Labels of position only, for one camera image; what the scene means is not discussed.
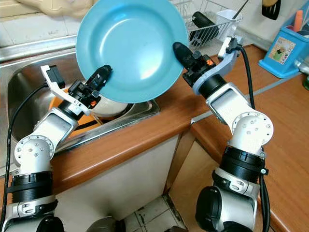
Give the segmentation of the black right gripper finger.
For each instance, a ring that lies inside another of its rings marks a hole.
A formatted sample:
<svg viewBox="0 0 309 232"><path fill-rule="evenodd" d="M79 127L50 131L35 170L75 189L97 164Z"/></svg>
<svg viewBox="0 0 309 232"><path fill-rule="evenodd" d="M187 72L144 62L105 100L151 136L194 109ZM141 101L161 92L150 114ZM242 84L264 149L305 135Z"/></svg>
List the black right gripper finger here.
<svg viewBox="0 0 309 232"><path fill-rule="evenodd" d="M172 45L174 56L183 68L192 68L195 64L194 53L182 44L181 42L174 42Z"/></svg>

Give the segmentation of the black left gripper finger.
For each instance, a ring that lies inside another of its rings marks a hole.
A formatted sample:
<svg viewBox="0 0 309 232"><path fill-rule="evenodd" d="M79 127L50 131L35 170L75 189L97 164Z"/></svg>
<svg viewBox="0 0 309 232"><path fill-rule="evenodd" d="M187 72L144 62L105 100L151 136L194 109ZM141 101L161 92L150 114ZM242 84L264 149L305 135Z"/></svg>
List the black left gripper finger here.
<svg viewBox="0 0 309 232"><path fill-rule="evenodd" d="M106 86L111 73L112 68L110 65L104 65L95 70L88 79L88 94L98 95L99 91Z"/></svg>

